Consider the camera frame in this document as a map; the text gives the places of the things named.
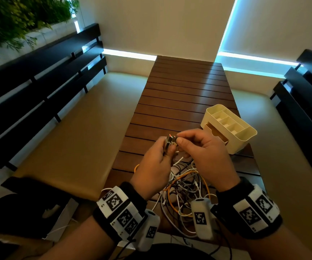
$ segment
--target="black wristband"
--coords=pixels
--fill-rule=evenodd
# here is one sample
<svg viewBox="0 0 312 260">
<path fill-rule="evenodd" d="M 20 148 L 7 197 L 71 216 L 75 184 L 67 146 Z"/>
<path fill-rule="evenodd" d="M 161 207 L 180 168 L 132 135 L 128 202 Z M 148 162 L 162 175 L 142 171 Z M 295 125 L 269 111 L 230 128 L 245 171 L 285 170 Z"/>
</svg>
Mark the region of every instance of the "black wristband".
<svg viewBox="0 0 312 260">
<path fill-rule="evenodd" d="M 147 201 L 136 192 L 130 183 L 123 182 L 119 188 L 114 187 L 103 196 L 97 202 L 97 205 L 99 205 L 99 207 L 95 208 L 93 211 L 93 218 L 103 231 L 106 232 L 115 243 L 118 243 L 122 240 L 121 236 L 127 238 L 126 236 L 128 236 L 128 234 L 131 235 L 132 231 L 136 230 L 136 224 L 141 223 L 145 214 Z"/>
<path fill-rule="evenodd" d="M 259 193 L 257 198 L 251 199 L 252 192 Z M 276 232 L 282 224 L 282 217 L 277 206 L 259 187 L 254 187 L 246 178 L 241 177 L 240 183 L 233 188 L 216 192 L 218 205 L 211 208 L 211 212 L 231 231 L 238 232 L 247 239 L 261 239 Z M 239 212 L 235 208 L 237 204 L 245 206 Z M 272 216 L 267 213 L 274 209 Z M 255 223 L 260 222 L 260 230 L 254 228 Z"/>
</svg>

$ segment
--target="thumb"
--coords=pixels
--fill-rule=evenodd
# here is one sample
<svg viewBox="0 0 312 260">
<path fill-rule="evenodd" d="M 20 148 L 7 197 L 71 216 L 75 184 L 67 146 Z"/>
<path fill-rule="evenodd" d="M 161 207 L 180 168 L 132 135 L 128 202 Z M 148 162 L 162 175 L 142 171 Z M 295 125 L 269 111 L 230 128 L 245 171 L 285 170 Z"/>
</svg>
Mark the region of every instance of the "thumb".
<svg viewBox="0 0 312 260">
<path fill-rule="evenodd" d="M 170 145 L 167 149 L 167 153 L 163 156 L 163 161 L 171 164 L 173 157 L 175 155 L 175 152 L 176 152 L 175 145 Z"/>
<path fill-rule="evenodd" d="M 177 138 L 176 143 L 192 157 L 196 156 L 196 154 L 201 150 L 201 147 L 194 145 L 192 142 L 184 138 Z"/>
</svg>

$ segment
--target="table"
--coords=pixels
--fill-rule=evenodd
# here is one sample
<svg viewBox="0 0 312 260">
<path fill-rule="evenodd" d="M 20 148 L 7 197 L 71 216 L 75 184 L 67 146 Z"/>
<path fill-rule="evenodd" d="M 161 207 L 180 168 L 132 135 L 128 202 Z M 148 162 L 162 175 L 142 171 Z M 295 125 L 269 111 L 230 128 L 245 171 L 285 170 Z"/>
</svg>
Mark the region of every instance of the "table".
<svg viewBox="0 0 312 260">
<path fill-rule="evenodd" d="M 220 63 L 157 56 L 104 187 L 129 181 L 134 167 L 159 136 L 200 128 L 206 109 L 216 104 L 240 116 Z M 240 176 L 265 190 L 249 144 L 231 158 Z M 155 199 L 148 201 L 147 208 L 153 208 Z M 155 212 L 161 217 L 159 232 L 180 235 L 159 205 Z M 245 248 L 239 236 L 224 227 L 223 232 L 233 248 Z"/>
</svg>

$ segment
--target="cream plastic organizer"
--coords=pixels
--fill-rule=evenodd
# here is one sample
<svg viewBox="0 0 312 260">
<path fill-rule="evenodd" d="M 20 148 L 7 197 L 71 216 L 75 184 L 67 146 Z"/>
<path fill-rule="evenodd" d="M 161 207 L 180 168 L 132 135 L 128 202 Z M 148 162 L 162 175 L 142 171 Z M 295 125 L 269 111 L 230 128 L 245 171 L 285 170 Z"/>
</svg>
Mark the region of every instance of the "cream plastic organizer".
<svg viewBox="0 0 312 260">
<path fill-rule="evenodd" d="M 253 127 L 221 104 L 206 109 L 201 127 L 218 136 L 226 144 L 229 154 L 243 149 L 257 135 Z"/>
</svg>

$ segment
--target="green plant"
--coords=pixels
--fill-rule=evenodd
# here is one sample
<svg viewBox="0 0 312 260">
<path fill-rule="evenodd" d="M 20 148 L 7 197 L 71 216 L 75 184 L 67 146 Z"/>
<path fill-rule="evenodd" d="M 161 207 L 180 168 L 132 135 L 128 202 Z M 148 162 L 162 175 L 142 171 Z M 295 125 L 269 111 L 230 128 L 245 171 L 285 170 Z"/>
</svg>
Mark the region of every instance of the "green plant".
<svg viewBox="0 0 312 260">
<path fill-rule="evenodd" d="M 78 0 L 0 0 L 0 47 L 18 51 L 24 39 L 33 48 L 36 38 L 28 37 L 29 32 L 70 20 L 78 7 Z"/>
</svg>

